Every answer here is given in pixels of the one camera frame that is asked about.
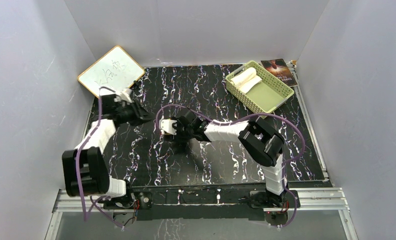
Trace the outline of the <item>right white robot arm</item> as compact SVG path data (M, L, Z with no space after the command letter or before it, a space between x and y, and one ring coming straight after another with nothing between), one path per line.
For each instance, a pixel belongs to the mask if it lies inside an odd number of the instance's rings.
M191 139L200 142L240 143L263 172L265 191L250 194L255 207L282 208L288 199L287 180L283 173L284 138L262 117L234 122L200 119L191 110L184 114L161 119L160 132L172 142Z

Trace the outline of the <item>white towel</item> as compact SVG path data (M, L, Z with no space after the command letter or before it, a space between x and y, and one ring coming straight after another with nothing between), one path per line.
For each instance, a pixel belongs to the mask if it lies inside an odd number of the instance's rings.
M249 67L240 74L234 76L230 82L243 94L247 94L254 86L262 82L254 67Z

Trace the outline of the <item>green plastic basket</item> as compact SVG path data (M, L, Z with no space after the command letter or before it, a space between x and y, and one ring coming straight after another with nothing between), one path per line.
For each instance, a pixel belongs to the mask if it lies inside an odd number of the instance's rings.
M262 82L244 94L231 83L231 79L248 68L255 68ZM253 113L272 113L295 93L291 87L253 60L235 69L225 79L226 89Z

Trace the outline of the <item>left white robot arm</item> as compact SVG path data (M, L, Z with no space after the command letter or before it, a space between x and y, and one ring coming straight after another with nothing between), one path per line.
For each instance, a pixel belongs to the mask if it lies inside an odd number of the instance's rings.
M85 138L63 152L62 167L66 193L70 197L100 196L104 204L130 208L136 201L131 185L109 175L104 151L118 127L140 126L153 115L127 93L110 93L98 98L98 113Z

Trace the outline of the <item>wood framed whiteboard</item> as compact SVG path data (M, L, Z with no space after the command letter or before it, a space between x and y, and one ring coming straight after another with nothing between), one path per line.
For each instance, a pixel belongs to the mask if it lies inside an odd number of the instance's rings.
M95 97L105 90L121 91L130 88L145 74L145 70L119 45L99 58L82 72L77 80Z

